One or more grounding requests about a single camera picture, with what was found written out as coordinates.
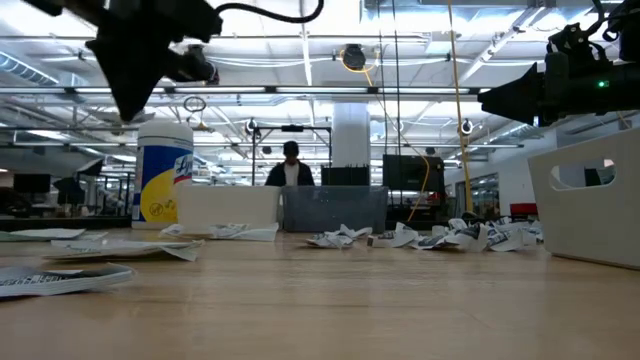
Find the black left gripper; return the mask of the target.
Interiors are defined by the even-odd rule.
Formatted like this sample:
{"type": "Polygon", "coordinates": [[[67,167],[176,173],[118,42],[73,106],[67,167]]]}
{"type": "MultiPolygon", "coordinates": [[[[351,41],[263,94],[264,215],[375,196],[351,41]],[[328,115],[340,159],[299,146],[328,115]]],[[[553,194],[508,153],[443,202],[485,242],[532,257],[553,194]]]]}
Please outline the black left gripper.
{"type": "Polygon", "coordinates": [[[165,73],[171,42],[185,37],[207,43],[223,20],[206,0],[96,0],[94,53],[124,122],[145,107],[165,73]]]}

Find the white gauze packet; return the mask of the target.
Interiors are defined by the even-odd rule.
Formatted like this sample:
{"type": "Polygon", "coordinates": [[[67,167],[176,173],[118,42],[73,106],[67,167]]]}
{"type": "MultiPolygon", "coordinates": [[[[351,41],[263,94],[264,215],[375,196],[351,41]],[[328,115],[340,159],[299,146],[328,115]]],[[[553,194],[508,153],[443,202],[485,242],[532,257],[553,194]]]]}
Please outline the white gauze packet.
{"type": "Polygon", "coordinates": [[[98,240],[107,232],[91,232],[86,229],[49,228],[20,230],[13,232],[0,231],[0,242],[48,242],[54,240],[98,240]]]}
{"type": "Polygon", "coordinates": [[[62,241],[51,242],[58,248],[55,254],[44,255],[48,260],[130,259],[155,255],[170,255],[194,262],[203,240],[191,242],[137,242],[124,240],[62,241]]]}
{"type": "Polygon", "coordinates": [[[163,237],[193,238],[204,240],[247,240],[273,242],[279,230],[279,224],[255,227],[251,224],[223,224],[211,225],[205,228],[188,228],[184,225],[173,224],[163,229],[163,237]]]}

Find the printed white packet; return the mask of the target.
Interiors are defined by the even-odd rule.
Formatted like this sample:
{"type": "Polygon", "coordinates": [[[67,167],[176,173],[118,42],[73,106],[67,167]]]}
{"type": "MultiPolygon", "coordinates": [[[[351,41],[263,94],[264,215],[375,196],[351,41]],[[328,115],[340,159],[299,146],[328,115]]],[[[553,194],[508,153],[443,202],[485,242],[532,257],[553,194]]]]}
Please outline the printed white packet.
{"type": "Polygon", "coordinates": [[[98,269],[40,270],[32,267],[0,268],[0,298],[54,296],[102,289],[130,281],[135,271],[108,264],[98,269]]]}

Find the disinfecting wipes canister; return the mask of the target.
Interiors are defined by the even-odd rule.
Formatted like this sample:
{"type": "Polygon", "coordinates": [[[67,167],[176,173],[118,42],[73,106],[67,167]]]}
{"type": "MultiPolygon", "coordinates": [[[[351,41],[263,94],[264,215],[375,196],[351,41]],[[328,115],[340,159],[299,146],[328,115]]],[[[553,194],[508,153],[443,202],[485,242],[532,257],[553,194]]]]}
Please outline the disinfecting wipes canister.
{"type": "Polygon", "coordinates": [[[131,225],[162,229],[178,220],[178,188],[193,175],[194,133],[184,124],[147,121],[138,130],[131,225]]]}

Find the dark angled panel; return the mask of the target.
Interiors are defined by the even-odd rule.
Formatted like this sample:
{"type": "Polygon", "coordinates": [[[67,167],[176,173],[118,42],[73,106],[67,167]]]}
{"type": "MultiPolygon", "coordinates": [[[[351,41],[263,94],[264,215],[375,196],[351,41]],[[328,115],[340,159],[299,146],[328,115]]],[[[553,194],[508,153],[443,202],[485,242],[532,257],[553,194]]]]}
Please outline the dark angled panel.
{"type": "Polygon", "coordinates": [[[82,176],[97,177],[100,175],[103,166],[104,166],[103,158],[95,159],[78,168],[75,171],[75,174],[78,176],[82,175],[82,176]]]}

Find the black monitor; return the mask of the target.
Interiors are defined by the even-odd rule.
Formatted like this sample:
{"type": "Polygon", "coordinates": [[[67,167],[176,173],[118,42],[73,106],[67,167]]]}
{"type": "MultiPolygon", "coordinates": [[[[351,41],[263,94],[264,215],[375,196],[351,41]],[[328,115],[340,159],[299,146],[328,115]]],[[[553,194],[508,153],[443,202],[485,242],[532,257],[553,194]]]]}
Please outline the black monitor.
{"type": "Polygon", "coordinates": [[[383,185],[390,190],[429,191],[445,190],[445,163],[440,157],[426,157],[426,165],[421,156],[383,156],[383,185]]]}

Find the dark background monitor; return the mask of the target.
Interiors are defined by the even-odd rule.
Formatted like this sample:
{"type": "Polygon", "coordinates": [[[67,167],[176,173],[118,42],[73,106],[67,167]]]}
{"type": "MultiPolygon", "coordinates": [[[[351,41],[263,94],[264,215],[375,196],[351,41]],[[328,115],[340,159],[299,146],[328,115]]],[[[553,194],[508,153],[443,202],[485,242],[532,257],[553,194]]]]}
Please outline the dark background monitor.
{"type": "Polygon", "coordinates": [[[15,174],[13,176],[13,189],[18,193],[48,193],[50,187],[50,174],[15,174]]]}

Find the white plastic bin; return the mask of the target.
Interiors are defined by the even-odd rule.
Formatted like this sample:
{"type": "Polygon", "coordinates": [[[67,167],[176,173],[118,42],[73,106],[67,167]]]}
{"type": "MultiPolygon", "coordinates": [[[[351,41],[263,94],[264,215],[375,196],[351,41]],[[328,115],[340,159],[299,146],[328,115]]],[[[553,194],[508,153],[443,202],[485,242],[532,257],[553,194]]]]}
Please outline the white plastic bin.
{"type": "Polygon", "coordinates": [[[247,224],[251,228],[278,222],[280,187],[188,185],[177,192],[177,223],[187,230],[213,225],[247,224]]]}

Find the white pillar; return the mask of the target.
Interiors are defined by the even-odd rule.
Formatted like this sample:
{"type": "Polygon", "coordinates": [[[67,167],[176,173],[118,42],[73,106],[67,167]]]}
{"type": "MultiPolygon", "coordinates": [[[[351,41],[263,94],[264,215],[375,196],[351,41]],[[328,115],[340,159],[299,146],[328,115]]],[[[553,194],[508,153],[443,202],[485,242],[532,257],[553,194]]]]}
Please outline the white pillar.
{"type": "Polygon", "coordinates": [[[337,167],[369,163],[370,115],[367,103],[334,104],[332,158],[337,167]]]}

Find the person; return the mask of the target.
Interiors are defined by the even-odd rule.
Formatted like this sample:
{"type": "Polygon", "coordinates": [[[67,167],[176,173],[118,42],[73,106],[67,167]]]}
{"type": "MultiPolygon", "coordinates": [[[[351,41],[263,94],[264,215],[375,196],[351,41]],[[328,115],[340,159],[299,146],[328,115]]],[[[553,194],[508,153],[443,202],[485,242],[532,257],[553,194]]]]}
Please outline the person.
{"type": "Polygon", "coordinates": [[[298,159],[299,145],[295,141],[283,144],[285,160],[274,166],[268,174],[266,186],[314,186],[313,174],[308,165],[298,159]]]}

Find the black crate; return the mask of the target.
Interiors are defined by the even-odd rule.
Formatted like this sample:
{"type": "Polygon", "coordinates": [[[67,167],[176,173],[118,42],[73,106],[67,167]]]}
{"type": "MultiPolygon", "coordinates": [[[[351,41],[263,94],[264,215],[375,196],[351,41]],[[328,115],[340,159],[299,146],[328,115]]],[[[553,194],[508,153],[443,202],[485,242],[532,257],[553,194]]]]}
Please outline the black crate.
{"type": "Polygon", "coordinates": [[[368,166],[322,167],[321,184],[323,186],[369,186],[370,175],[368,166]]]}

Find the grey translucent plastic bin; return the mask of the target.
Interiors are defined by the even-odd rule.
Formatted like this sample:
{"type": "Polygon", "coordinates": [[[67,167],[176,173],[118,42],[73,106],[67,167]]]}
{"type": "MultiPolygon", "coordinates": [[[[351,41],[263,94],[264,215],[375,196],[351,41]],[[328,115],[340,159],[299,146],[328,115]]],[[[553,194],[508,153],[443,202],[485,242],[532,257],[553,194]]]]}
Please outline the grey translucent plastic bin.
{"type": "Polygon", "coordinates": [[[341,225],[374,233],[385,230],[388,188],[383,186],[296,186],[282,188],[283,229],[320,233],[341,225]]]}

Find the silver ventilation duct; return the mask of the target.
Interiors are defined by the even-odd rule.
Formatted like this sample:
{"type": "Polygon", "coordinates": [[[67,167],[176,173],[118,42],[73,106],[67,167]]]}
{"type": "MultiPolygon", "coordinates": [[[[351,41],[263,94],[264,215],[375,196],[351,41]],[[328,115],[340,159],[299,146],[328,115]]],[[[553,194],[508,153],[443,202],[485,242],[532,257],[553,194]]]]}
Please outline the silver ventilation duct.
{"type": "Polygon", "coordinates": [[[0,71],[15,75],[39,86],[57,86],[59,84],[59,81],[54,77],[3,51],[0,51],[0,71]]]}

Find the light grey handled bin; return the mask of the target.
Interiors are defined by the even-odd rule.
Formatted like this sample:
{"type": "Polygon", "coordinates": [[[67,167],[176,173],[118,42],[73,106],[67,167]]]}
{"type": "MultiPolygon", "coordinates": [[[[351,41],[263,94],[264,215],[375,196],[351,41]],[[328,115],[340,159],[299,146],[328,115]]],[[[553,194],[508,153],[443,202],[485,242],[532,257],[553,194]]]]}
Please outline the light grey handled bin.
{"type": "Polygon", "coordinates": [[[553,255],[640,270],[640,128],[563,147],[528,160],[544,234],[553,255]],[[604,185],[571,187],[553,168],[609,159],[604,185]]]}

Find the black metal rig frame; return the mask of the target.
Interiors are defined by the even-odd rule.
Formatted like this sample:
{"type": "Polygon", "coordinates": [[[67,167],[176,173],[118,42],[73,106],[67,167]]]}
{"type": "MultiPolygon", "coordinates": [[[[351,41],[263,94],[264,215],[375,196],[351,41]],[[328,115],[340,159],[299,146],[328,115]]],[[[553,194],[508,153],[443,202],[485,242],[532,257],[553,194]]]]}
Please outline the black metal rig frame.
{"type": "Polygon", "coordinates": [[[130,228],[130,217],[77,217],[77,218],[6,218],[0,219],[0,231],[37,230],[50,228],[108,230],[130,228]]]}

